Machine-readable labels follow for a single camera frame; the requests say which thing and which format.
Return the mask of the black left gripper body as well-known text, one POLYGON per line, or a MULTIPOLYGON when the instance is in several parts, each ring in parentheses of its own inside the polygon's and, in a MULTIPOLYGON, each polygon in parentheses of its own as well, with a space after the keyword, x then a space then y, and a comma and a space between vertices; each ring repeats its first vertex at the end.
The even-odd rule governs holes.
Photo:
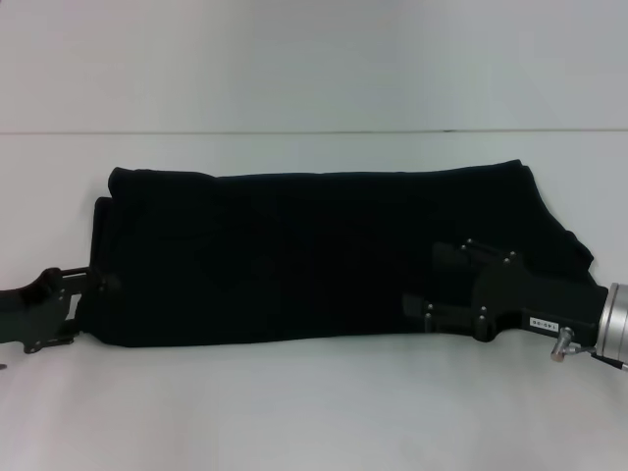
POLYGON ((79 329, 68 316, 80 294, 81 269, 46 269, 25 287, 2 290, 1 343, 19 342, 24 352, 73 343, 79 329))

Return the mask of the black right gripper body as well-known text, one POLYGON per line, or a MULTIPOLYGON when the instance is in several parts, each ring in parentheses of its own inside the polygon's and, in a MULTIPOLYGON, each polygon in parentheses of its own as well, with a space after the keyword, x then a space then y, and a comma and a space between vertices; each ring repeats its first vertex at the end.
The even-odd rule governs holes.
POLYGON ((594 342, 608 289, 536 276, 524 265, 497 263, 484 269, 473 287, 473 309, 486 317, 492 340, 508 330, 556 338, 569 328, 575 342, 594 342))

